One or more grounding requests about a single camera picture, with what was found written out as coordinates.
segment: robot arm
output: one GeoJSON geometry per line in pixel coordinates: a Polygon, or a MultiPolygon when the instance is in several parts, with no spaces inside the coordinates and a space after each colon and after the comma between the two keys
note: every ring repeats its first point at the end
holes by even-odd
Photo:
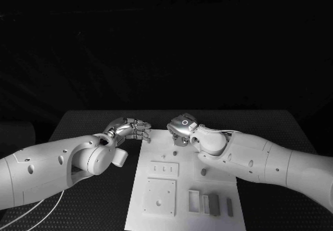
{"type": "Polygon", "coordinates": [[[0,210],[31,204],[100,175],[110,164],[122,167],[126,139],[150,142],[150,124],[119,118],[104,133],[44,143],[0,159],[0,210]]]}
{"type": "Polygon", "coordinates": [[[295,151],[237,131],[208,129],[189,114],[176,117],[168,129],[175,144],[186,146],[191,142],[208,165],[247,181],[302,192],[333,213],[332,157],[295,151]]]}

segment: hole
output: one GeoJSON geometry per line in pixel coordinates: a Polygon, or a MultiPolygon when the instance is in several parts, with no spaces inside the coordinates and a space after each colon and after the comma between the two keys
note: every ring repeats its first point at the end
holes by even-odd
{"type": "Polygon", "coordinates": [[[62,165],[62,163],[64,163],[64,156],[58,157],[58,161],[60,161],[60,164],[62,165]]]}
{"type": "Polygon", "coordinates": [[[34,171],[35,171],[35,166],[34,166],[34,165],[29,165],[29,167],[28,167],[28,172],[29,172],[31,174],[34,174],[34,171]]]}

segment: dark table surface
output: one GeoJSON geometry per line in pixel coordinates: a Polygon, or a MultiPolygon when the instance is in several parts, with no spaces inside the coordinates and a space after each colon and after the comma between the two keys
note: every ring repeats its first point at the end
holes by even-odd
{"type": "MultiPolygon", "coordinates": [[[[49,141],[101,133],[119,117],[137,118],[166,129],[179,114],[191,113],[199,123],[215,129],[233,129],[258,135],[286,148],[316,154],[305,132],[284,110],[114,110],[70,111],[49,141]]],[[[62,196],[57,209],[34,229],[124,230],[142,141],[127,140],[122,149],[130,156],[123,168],[110,166],[100,175],[83,180],[62,196]]],[[[248,231],[333,231],[333,214],[302,193],[270,184],[238,179],[244,221],[248,231]]],[[[5,230],[26,231],[52,210],[61,194],[5,230]]],[[[0,227],[18,218],[36,203],[11,208],[0,227]]]]}

